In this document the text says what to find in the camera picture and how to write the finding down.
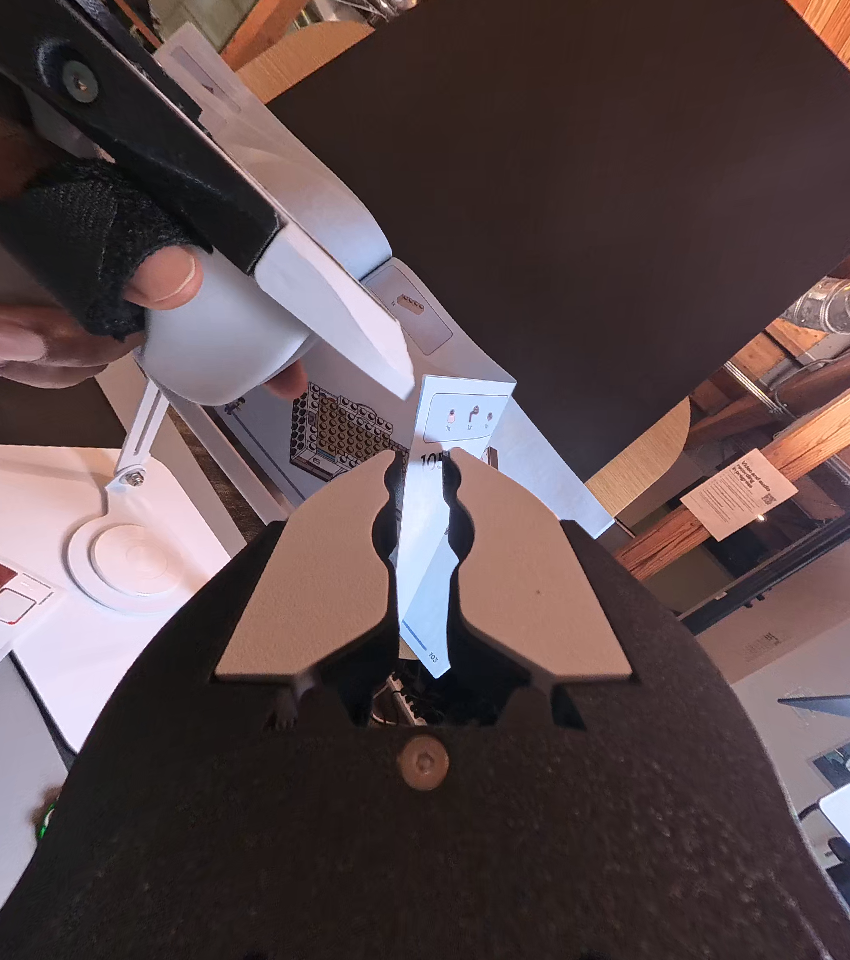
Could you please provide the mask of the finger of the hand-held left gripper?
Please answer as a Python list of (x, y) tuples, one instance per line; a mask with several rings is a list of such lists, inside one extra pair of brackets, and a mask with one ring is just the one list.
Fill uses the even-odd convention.
[(297, 222), (285, 222), (254, 269), (263, 292), (338, 354), (405, 400), (414, 366), (398, 321)]

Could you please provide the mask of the dark brown board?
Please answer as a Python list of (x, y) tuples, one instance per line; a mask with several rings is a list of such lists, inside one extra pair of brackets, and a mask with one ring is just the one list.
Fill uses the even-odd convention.
[(850, 257), (787, 2), (421, 2), (268, 104), (583, 481)]

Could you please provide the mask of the instruction booklet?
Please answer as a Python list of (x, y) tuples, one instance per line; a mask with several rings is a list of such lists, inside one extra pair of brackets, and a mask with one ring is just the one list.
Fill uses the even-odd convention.
[[(228, 471), (244, 460), (291, 508), (383, 450), (404, 458), (410, 497), (393, 561), (400, 634), (411, 655), (439, 678), (450, 667), (447, 615), (456, 564), (442, 494), (447, 450), (479, 458), (495, 453), (502, 473), (588, 533), (604, 532), (611, 517), (513, 399), (514, 378), (393, 256), (360, 200), (281, 126), (200, 30), (180, 27), (156, 59), (199, 104), (218, 141), (392, 311), (416, 375), (414, 392), (400, 400), (318, 343), (304, 357), (309, 382), (297, 399), (253, 386), (203, 414), (186, 403), (181, 417), (216, 451), (232, 447)], [(213, 440), (212, 424), (222, 440)]]

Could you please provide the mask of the white book stand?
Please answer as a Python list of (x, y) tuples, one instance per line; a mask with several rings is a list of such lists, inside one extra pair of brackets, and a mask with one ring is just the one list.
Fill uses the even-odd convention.
[[(201, 107), (195, 106), (206, 132)], [(213, 133), (206, 133), (272, 204), (279, 229), (288, 221), (298, 223), (373, 294), (293, 216), (288, 202), (239, 163)], [(160, 313), (146, 321), (145, 345), (136, 353), (145, 384), (137, 424), (147, 423), (149, 410), (165, 409), (168, 401), (172, 406), (194, 404), (199, 410), (225, 404), (272, 379), (317, 344), (334, 350), (259, 287), (254, 269), (262, 254), (248, 276), (239, 275), (238, 260), (225, 253), (223, 242), (214, 241), (211, 252), (201, 251), (199, 257), (208, 286), (195, 303), (172, 311), (170, 318)], [(7, 265), (39, 286), (0, 245), (0, 279)], [(311, 497), (295, 510), (279, 513), (278, 521), (267, 527), (270, 545), (259, 541), (230, 563), (168, 468), (150, 454), (142, 461), (130, 460), (140, 444), (128, 434), (121, 450), (0, 445), (0, 557), (62, 592), (49, 615), (15, 642), (11, 652), (20, 654), (35, 644), (35, 664), (49, 673), (65, 669), (71, 656), (82, 659), (105, 650), (122, 658), (119, 666), (105, 664), (104, 678), (78, 676), (61, 701), (42, 697), (72, 747), (89, 741), (106, 702), (122, 678), (132, 678), (132, 663), (150, 642), (167, 642), (172, 665), (183, 667), (192, 630), (213, 648), (211, 666), (199, 667), (199, 674), (219, 684), (220, 692), (253, 684), (276, 690), (281, 704), (277, 715), (284, 722), (296, 714), (307, 690), (324, 685), (221, 680), (215, 678), (215, 667), (286, 522)], [(404, 458), (403, 471), (396, 498), (399, 534), (411, 487)], [(398, 594), (397, 618), (400, 635)], [(346, 714), (366, 714), (378, 685), (325, 687), (337, 690), (335, 697), (345, 702)]]

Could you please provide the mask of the person's left hand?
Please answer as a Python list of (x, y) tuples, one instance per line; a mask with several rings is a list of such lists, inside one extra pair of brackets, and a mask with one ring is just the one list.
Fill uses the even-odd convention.
[[(61, 157), (56, 147), (0, 114), (0, 200), (18, 194)], [(166, 247), (143, 261), (126, 285), (124, 298), (146, 309), (168, 311), (192, 300), (202, 282), (195, 251)], [(28, 386), (74, 386), (100, 374), (142, 342), (142, 334), (123, 340), (95, 336), (57, 305), (0, 304), (0, 377)]]

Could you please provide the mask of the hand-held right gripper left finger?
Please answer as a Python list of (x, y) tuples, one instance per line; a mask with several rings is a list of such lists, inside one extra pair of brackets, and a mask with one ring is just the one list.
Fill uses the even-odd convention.
[(386, 450), (341, 474), (286, 522), (215, 667), (222, 681), (375, 687), (399, 652), (397, 493)]

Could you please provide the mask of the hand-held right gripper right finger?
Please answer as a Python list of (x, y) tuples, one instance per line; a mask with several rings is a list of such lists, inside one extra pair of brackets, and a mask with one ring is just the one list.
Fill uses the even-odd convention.
[(535, 685), (629, 679), (631, 665), (558, 516), (461, 448), (447, 453), (444, 468), (463, 627)]

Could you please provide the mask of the white paper notice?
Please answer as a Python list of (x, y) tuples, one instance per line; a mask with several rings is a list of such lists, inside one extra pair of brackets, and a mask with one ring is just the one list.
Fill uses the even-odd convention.
[(681, 504), (721, 542), (797, 493), (798, 487), (755, 449), (691, 489)]

